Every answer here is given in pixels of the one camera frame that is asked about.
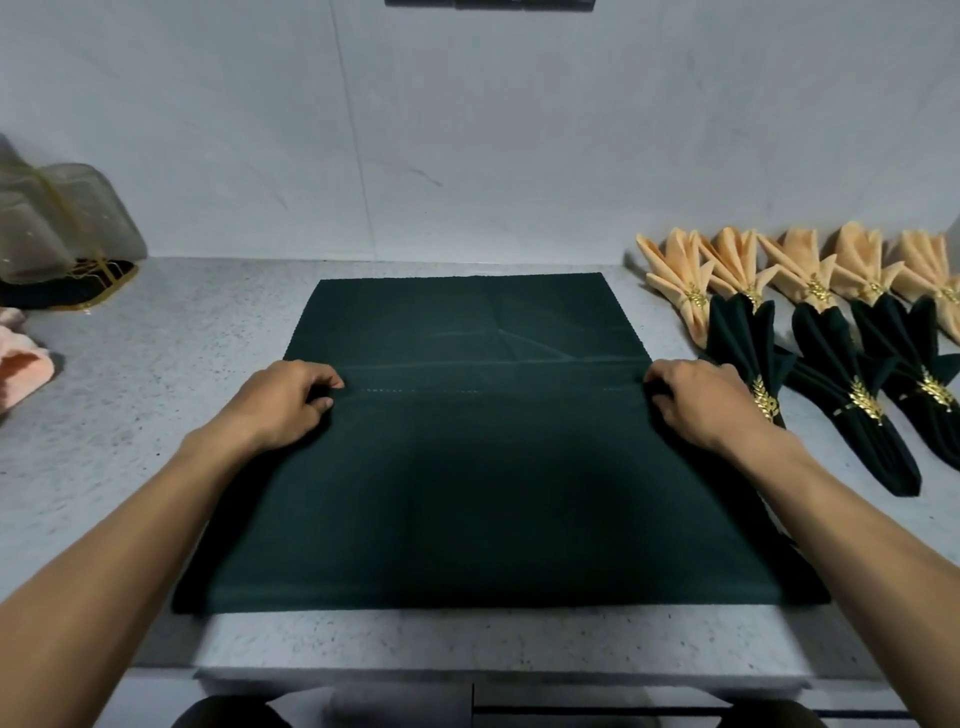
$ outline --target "gray speckled countertop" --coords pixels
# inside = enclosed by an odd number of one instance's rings
[[[0,597],[132,493],[250,372],[282,356],[319,279],[585,270],[605,274],[654,358],[691,356],[669,304],[623,268],[162,258],[88,313],[33,315],[28,332],[64,363],[0,424]],[[775,298],[778,330],[787,332],[791,306]],[[942,351],[960,350],[942,340]],[[924,475],[918,498],[888,494],[810,402],[785,391],[781,405],[790,428],[837,476],[960,563],[960,475],[929,453],[896,407],[891,418]],[[293,612],[206,621],[163,614],[137,662],[225,677],[495,674],[768,688],[878,679],[832,607]]]

